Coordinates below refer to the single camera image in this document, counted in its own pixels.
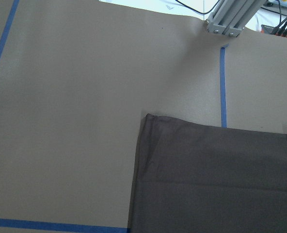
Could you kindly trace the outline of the brown t-shirt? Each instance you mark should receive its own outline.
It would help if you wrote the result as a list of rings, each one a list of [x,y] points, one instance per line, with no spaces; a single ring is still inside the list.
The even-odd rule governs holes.
[[[287,134],[148,114],[133,233],[287,233]]]

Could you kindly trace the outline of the USB hub with plugs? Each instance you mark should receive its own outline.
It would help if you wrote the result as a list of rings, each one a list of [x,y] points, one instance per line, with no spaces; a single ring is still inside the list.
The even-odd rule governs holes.
[[[261,33],[287,38],[287,16],[276,26],[262,24]]]

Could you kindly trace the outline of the aluminium frame post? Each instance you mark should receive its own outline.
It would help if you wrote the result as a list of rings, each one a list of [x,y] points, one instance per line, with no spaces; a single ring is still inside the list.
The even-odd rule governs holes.
[[[222,0],[207,19],[207,31],[238,37],[265,0]]]

